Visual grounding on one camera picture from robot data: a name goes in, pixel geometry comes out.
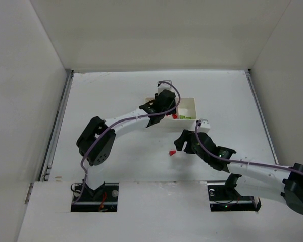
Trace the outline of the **small red lego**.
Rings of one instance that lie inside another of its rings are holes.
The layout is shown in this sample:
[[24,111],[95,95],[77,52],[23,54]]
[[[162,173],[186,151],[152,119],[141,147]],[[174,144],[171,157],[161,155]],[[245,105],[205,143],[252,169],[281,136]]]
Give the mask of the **small red lego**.
[[174,154],[176,154],[175,150],[169,151],[169,156],[173,156]]

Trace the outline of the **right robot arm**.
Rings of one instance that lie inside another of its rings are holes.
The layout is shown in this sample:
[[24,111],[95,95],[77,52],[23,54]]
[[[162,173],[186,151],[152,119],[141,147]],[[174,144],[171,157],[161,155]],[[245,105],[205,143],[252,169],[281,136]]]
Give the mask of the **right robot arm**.
[[292,167],[231,160],[235,150],[217,146],[204,132],[183,130],[176,150],[195,154],[212,169],[229,174],[227,189],[240,196],[263,197],[303,215],[303,165]]

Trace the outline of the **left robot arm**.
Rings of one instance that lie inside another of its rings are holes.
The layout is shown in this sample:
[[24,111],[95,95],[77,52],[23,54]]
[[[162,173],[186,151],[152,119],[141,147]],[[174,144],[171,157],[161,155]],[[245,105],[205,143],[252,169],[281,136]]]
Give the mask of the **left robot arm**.
[[163,90],[153,100],[123,116],[106,120],[93,117],[76,142],[82,156],[84,187],[95,191],[103,184],[101,169],[93,169],[92,174],[89,171],[106,161],[117,138],[158,124],[166,115],[176,112],[180,101],[179,93]]

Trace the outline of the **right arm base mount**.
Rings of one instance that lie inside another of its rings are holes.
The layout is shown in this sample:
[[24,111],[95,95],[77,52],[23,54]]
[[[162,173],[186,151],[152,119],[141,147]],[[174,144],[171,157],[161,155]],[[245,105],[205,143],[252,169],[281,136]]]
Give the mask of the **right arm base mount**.
[[226,181],[207,183],[211,212],[258,212],[261,200],[254,196],[242,196],[235,188],[241,175],[230,174]]

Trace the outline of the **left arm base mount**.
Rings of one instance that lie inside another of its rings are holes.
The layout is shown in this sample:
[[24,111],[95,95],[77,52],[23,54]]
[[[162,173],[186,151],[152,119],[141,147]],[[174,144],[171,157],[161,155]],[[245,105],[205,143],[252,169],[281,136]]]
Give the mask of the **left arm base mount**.
[[73,193],[71,212],[117,212],[119,183],[103,183],[96,190],[85,186],[82,194],[82,183],[73,183],[70,189]]

